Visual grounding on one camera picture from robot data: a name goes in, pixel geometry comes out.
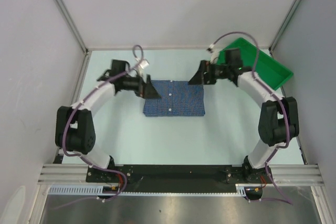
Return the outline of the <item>blue checkered long sleeve shirt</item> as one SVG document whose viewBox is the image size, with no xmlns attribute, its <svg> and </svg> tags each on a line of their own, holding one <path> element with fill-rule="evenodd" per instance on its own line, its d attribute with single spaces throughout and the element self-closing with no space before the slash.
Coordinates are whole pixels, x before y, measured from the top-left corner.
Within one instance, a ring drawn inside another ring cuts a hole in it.
<svg viewBox="0 0 336 224">
<path fill-rule="evenodd" d="M 205 115 L 203 86 L 173 80 L 153 80 L 152 84 L 161 97 L 146 99 L 143 107 L 146 117 Z"/>
</svg>

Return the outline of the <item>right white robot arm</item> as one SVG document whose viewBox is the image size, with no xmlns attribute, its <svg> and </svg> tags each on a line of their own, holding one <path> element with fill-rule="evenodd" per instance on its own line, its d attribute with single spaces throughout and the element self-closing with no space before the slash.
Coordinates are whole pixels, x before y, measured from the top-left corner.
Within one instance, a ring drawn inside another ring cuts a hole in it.
<svg viewBox="0 0 336 224">
<path fill-rule="evenodd" d="M 289 146 L 299 134 L 297 101 L 284 97 L 253 71 L 244 66 L 238 48 L 224 52 L 225 61 L 218 65 L 211 60 L 202 60 L 190 85 L 214 85 L 217 80 L 227 79 L 245 91 L 260 107 L 258 134 L 260 139 L 253 151 L 244 158 L 241 174 L 245 181 L 254 183 L 265 172 L 278 150 Z"/>
</svg>

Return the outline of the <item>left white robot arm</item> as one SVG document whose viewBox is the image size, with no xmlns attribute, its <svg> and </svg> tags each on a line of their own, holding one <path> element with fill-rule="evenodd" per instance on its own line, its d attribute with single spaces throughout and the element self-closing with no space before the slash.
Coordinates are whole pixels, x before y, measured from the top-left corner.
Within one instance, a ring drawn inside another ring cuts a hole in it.
<svg viewBox="0 0 336 224">
<path fill-rule="evenodd" d="M 55 144 L 63 149 L 67 156 L 78 156 L 90 166 L 98 169 L 98 176 L 105 182 L 115 178 L 114 159 L 96 145 L 94 115 L 119 91 L 133 91 L 143 99 L 160 99 L 158 91 L 151 82 L 137 73 L 129 75 L 132 68 L 124 60 L 112 60 L 98 79 L 94 89 L 82 100 L 71 106 L 61 106 L 57 111 Z"/>
</svg>

